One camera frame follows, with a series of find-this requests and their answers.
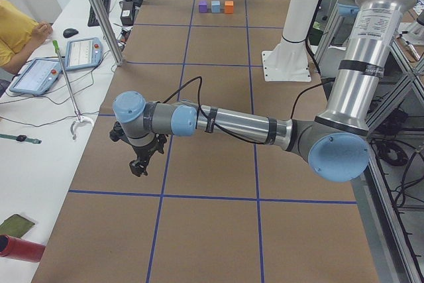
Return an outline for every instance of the computer mouse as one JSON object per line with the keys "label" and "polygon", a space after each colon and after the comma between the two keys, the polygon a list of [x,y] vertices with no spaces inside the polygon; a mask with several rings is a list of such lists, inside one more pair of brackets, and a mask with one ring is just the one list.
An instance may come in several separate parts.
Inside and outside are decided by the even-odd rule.
{"label": "computer mouse", "polygon": [[74,28],[68,28],[64,30],[64,37],[70,38],[71,36],[75,36],[78,33],[77,29]]}

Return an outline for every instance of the blue and white device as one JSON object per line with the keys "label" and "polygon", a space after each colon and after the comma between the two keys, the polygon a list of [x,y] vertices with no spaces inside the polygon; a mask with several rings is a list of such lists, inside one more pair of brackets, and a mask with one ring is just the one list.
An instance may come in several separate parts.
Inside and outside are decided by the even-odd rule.
{"label": "blue and white device", "polygon": [[36,58],[18,77],[18,80],[13,82],[9,91],[33,95],[43,94],[58,79],[61,71],[59,61]]}
{"label": "blue and white device", "polygon": [[69,41],[65,53],[65,70],[94,68],[101,62],[103,47],[98,38]]}

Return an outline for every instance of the cube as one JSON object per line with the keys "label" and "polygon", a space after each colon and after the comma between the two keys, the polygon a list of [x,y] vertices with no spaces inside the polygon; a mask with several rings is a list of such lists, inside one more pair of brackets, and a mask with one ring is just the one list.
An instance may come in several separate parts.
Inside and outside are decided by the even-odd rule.
{"label": "cube", "polygon": [[199,12],[207,13],[207,2],[206,0],[199,1]]}
{"label": "cube", "polygon": [[221,12],[221,2],[219,0],[212,0],[211,2],[212,13]]}
{"label": "cube", "polygon": [[224,13],[234,13],[234,1],[225,1]]}

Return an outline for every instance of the red cylinder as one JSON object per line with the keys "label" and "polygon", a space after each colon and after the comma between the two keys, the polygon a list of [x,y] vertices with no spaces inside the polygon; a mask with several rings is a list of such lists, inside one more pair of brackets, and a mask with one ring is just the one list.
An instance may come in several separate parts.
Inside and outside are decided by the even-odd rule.
{"label": "red cylinder", "polygon": [[40,262],[44,245],[11,237],[0,235],[0,256],[13,258],[15,260]]}

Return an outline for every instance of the black keyboard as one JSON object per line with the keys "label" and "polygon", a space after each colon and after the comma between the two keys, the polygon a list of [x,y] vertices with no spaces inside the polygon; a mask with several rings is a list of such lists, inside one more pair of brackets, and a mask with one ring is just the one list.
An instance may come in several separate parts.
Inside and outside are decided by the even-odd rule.
{"label": "black keyboard", "polygon": [[[111,0],[101,0],[101,2],[103,3],[103,6],[105,6],[106,13],[109,15],[109,10],[111,8]],[[88,16],[87,26],[89,27],[99,26],[99,21],[95,17],[93,7],[90,7],[90,14]]]}

